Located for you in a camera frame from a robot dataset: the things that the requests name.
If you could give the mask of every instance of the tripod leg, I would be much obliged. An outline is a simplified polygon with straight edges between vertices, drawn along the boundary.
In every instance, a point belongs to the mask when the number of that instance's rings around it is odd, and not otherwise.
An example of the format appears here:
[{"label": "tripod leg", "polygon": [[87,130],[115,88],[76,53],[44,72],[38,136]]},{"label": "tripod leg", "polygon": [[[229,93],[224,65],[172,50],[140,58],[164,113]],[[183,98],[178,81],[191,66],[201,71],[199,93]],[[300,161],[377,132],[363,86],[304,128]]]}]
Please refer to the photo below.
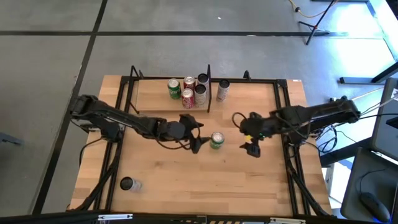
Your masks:
[{"label": "tripod leg", "polygon": [[312,28],[311,34],[310,34],[310,36],[308,37],[307,43],[305,43],[305,45],[308,45],[308,44],[310,43],[311,38],[313,37],[313,35],[314,35],[314,33],[315,33],[316,30],[317,30],[316,27]]},{"label": "tripod leg", "polygon": [[310,37],[308,38],[307,43],[305,43],[305,45],[308,45],[308,44],[310,43],[311,38],[313,37],[315,31],[318,29],[319,23],[321,23],[322,19],[324,18],[324,16],[326,15],[326,13],[329,11],[329,9],[331,8],[331,6],[332,6],[334,3],[335,3],[335,0],[331,0],[329,6],[326,8],[325,12],[323,12],[323,14],[322,14],[321,18],[318,20],[317,24],[316,24],[315,26],[312,26],[313,29],[312,29],[311,34],[310,34]]},{"label": "tripod leg", "polygon": [[309,26],[309,27],[314,27],[313,25],[311,25],[311,24],[307,24],[307,23],[305,23],[305,22],[302,22],[302,21],[299,21],[298,23],[299,23],[299,24],[306,25],[306,26]]}]

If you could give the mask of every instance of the white can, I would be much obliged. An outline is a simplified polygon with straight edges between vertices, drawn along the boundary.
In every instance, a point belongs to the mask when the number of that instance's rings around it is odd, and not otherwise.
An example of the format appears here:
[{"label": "white can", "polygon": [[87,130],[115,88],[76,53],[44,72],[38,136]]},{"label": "white can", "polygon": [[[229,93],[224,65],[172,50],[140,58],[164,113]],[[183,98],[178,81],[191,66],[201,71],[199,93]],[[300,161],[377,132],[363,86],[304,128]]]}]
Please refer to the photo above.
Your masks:
[{"label": "white can", "polygon": [[228,90],[229,90],[229,81],[221,80],[220,83],[218,84],[217,101],[223,102],[226,99]]},{"label": "white can", "polygon": [[195,106],[196,107],[204,107],[206,103],[207,90],[206,87],[202,84],[199,84],[195,87]]},{"label": "white can", "polygon": [[120,181],[120,188],[122,190],[130,190],[132,192],[138,192],[141,190],[142,184],[138,180],[134,180],[131,177],[124,177]]},{"label": "white can", "polygon": [[209,92],[209,76],[202,73],[198,75],[198,84],[202,84],[206,87],[207,92]]}]

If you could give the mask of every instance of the concrete floor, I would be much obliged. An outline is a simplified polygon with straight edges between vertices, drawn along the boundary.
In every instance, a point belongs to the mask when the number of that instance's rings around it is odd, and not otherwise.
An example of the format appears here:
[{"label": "concrete floor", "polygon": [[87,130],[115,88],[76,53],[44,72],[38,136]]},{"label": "concrete floor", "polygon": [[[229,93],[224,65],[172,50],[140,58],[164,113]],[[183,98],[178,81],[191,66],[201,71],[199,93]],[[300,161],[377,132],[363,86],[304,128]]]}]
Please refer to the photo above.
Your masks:
[{"label": "concrete floor", "polygon": [[[328,4],[295,2],[306,14]],[[91,31],[100,5],[101,0],[2,0],[0,31]],[[99,29],[308,31],[299,20],[316,23],[295,14],[288,0],[112,0]],[[350,36],[316,37],[309,46],[301,37],[97,37],[80,93],[98,94],[104,75],[127,75],[131,65],[147,76],[183,77],[204,72],[208,63],[215,77],[242,77],[249,70],[254,78],[301,79],[310,105],[378,88],[337,83],[341,76],[373,77],[394,63],[385,42],[375,38],[380,28],[366,5],[339,2],[320,28]],[[31,212],[88,39],[0,36],[0,131],[25,141],[0,144],[0,216]],[[44,212],[64,211],[69,204],[85,140],[83,131],[70,126]],[[351,143],[339,138],[339,144]]]}]

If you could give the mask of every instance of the metal stand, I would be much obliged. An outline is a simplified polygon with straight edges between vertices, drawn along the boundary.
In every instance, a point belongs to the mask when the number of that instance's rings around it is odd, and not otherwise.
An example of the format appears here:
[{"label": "metal stand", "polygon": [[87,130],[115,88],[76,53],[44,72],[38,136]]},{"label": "metal stand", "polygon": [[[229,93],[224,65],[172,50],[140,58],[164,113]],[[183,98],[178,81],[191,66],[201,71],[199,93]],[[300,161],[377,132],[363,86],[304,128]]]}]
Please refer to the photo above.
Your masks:
[{"label": "metal stand", "polygon": [[307,24],[306,22],[302,22],[302,21],[299,21],[299,22],[298,22],[299,24],[303,24],[303,25],[306,25],[306,26],[312,28],[310,37],[308,38],[308,40],[307,40],[307,42],[305,43],[305,45],[308,45],[308,44],[310,43],[311,38],[313,37],[314,33],[315,33],[315,32],[317,31],[317,29],[318,29],[319,23],[321,23],[323,17],[325,16],[325,14],[328,12],[328,10],[331,8],[331,6],[332,6],[334,3],[335,3],[335,0],[331,0],[329,6],[326,8],[325,12],[323,12],[321,18],[319,19],[319,21],[317,22],[317,24],[316,24],[315,26],[313,26],[313,25],[311,25],[311,24]]},{"label": "metal stand", "polygon": [[391,65],[374,78],[356,78],[356,77],[341,77],[341,84],[368,84],[368,85],[384,85],[386,79],[398,72],[398,62]]},{"label": "metal stand", "polygon": [[347,159],[347,158],[355,156],[356,152],[358,151],[358,145],[369,146],[371,143],[371,140],[372,140],[372,137],[363,139],[362,141],[358,142],[357,144],[356,143],[350,144],[349,146],[346,146],[339,150],[335,150],[333,152],[329,152],[328,154],[321,156],[320,157],[321,166],[328,167],[332,163],[342,161],[343,159]]}]

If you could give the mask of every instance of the can on table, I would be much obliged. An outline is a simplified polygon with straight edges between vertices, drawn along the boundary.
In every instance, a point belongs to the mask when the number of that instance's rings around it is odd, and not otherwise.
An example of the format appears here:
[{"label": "can on table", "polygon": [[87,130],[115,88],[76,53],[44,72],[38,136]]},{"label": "can on table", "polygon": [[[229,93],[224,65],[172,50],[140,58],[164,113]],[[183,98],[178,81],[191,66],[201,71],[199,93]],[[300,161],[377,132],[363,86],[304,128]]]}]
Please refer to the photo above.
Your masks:
[{"label": "can on table", "polygon": [[170,97],[177,100],[181,97],[181,86],[180,82],[175,78],[172,78],[167,83],[167,87],[169,88]]},{"label": "can on table", "polygon": [[195,106],[203,107],[206,102],[206,87],[202,84],[199,84],[195,87]]},{"label": "can on table", "polygon": [[191,109],[193,104],[193,91],[190,88],[184,89],[182,91],[182,106],[186,109]]},{"label": "can on table", "polygon": [[224,135],[220,132],[215,132],[211,135],[210,147],[219,149],[224,143]]},{"label": "can on table", "polygon": [[198,75],[198,85],[202,84],[206,87],[207,94],[209,93],[209,76],[202,73]]},{"label": "can on table", "polygon": [[195,90],[195,79],[193,77],[184,78],[184,89],[190,88],[192,91]]},{"label": "can on table", "polygon": [[217,101],[223,102],[226,99],[228,90],[229,90],[229,81],[221,80],[220,83],[218,84]]},{"label": "can on table", "polygon": [[137,192],[140,191],[141,187],[142,187],[141,182],[131,177],[124,177],[120,181],[120,188],[122,188],[122,190],[130,190],[133,192]]}]

